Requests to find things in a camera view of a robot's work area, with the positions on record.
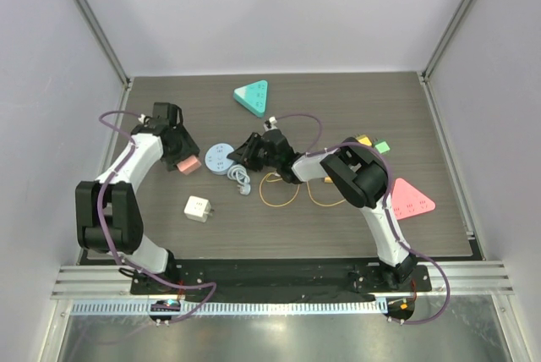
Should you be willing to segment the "pink white cube charger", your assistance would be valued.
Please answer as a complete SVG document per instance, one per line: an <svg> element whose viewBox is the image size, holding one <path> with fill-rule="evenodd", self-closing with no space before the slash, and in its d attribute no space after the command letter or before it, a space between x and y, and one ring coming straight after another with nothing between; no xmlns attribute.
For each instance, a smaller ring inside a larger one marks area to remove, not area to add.
<svg viewBox="0 0 541 362"><path fill-rule="evenodd" d="M188 175L201 167L201 162L197 156L190 156L177 164L180 173Z"/></svg>

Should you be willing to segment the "light blue round socket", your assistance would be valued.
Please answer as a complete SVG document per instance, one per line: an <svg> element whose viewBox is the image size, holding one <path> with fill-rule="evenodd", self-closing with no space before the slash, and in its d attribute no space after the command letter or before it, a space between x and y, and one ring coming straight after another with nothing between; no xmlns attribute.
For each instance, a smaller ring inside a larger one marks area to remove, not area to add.
<svg viewBox="0 0 541 362"><path fill-rule="evenodd" d="M205 165L215 175L226 175L235 161L228 157L234 149L227 143L218 143L209 148L205 154Z"/></svg>

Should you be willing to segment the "teal triangular power socket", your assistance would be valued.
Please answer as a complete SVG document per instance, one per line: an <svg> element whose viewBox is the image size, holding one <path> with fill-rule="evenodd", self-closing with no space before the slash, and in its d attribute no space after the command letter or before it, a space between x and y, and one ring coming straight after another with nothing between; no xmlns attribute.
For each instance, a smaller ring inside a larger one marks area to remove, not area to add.
<svg viewBox="0 0 541 362"><path fill-rule="evenodd" d="M258 118L263 118L266 111L268 82L259 80L241 86L233 91L233 99Z"/></svg>

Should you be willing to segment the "white cube tiger adapter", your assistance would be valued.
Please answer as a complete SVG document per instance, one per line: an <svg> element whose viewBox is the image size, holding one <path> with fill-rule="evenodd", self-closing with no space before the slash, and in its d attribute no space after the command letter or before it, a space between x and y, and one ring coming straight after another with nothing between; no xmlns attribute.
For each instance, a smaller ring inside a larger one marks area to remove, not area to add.
<svg viewBox="0 0 541 362"><path fill-rule="evenodd" d="M214 208L209 200L190 195L183 213L189 220L205 223L209 217L213 216Z"/></svg>

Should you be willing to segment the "yellow usb charger plug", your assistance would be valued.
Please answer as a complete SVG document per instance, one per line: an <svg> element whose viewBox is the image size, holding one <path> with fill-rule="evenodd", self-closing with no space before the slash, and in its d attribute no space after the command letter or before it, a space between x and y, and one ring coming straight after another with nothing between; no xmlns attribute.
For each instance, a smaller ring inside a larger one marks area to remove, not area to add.
<svg viewBox="0 0 541 362"><path fill-rule="evenodd" d="M369 147L373 146L372 140L366 134L357 135L356 136L356 141L359 142L362 145L366 145L366 146L369 146Z"/></svg>

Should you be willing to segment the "green usb charger plug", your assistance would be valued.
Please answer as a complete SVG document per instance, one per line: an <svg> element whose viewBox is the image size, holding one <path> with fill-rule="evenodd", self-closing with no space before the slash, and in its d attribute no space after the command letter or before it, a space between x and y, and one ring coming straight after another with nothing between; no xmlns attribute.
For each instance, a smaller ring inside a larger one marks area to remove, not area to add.
<svg viewBox="0 0 541 362"><path fill-rule="evenodd" d="M386 155L391 151L390 146L385 140L378 140L374 142L374 148L381 154Z"/></svg>

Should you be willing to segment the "pink triangular power socket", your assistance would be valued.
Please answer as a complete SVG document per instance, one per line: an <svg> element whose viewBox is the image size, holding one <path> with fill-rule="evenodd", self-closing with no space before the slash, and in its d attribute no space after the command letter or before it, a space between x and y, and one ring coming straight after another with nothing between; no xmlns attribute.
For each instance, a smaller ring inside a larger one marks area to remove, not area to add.
<svg viewBox="0 0 541 362"><path fill-rule="evenodd" d="M391 193L392 208L397 220L434 211L436 204L403 178L397 178Z"/></svg>

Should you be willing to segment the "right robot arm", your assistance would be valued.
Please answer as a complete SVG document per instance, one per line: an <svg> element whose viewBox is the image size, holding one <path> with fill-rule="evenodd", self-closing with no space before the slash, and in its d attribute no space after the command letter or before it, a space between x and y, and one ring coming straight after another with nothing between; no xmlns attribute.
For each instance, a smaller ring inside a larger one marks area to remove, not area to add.
<svg viewBox="0 0 541 362"><path fill-rule="evenodd" d="M253 133L228 158L248 170L276 170L288 184L323 177L360 210L374 238L383 284L401 290L411 282L417 257L409 249L392 209L393 180L379 152L353 137L322 151L300 153L279 129Z"/></svg>

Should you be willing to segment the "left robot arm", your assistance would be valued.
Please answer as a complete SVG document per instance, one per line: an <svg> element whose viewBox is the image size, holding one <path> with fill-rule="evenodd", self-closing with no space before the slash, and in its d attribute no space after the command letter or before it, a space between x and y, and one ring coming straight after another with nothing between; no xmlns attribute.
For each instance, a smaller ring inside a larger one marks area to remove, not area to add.
<svg viewBox="0 0 541 362"><path fill-rule="evenodd" d="M124 135L128 144L100 176L75 189L77 239L83 249L108 254L119 266L130 266L150 278L159 293L173 292L180 282L174 254L144 233L136 192L157 163L188 175L201 166L200 149L183 124L182 109L156 102L151 115L132 113L130 132L106 121L121 110L105 112L99 121Z"/></svg>

